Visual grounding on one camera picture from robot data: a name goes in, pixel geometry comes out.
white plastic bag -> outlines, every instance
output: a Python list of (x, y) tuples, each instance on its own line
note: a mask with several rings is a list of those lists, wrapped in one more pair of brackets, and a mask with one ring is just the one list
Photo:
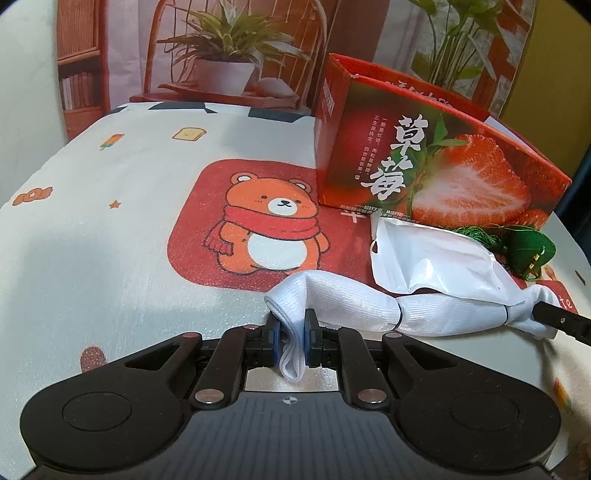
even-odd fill
[(392, 293), (432, 288), (460, 299), (515, 305), (521, 290), (479, 242), (426, 225), (371, 216), (376, 283)]

orange bear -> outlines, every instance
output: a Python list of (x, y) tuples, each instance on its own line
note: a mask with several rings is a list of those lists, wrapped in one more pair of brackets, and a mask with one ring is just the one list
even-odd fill
[(310, 186), (248, 172), (234, 174), (231, 181), (223, 219), (204, 241), (219, 265), (240, 275), (317, 269), (329, 241), (320, 231)]

green ornament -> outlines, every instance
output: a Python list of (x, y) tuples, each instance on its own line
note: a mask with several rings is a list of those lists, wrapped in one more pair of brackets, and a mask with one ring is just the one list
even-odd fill
[(524, 280), (538, 280), (541, 267), (556, 253), (556, 246), (547, 236), (529, 226), (503, 227), (503, 242), (507, 247), (507, 264)]

strawberry slice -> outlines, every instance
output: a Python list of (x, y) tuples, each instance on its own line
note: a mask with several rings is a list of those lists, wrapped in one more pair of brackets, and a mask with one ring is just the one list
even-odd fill
[(424, 188), (413, 199), (413, 220), (434, 226), (503, 224), (524, 212), (530, 192), (492, 138), (460, 135), (461, 147), (442, 148)]

strawberry box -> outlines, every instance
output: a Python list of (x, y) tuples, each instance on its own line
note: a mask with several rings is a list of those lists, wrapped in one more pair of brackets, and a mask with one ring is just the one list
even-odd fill
[(444, 228), (540, 229), (570, 179), (460, 95), (331, 54), (314, 129), (323, 205)]

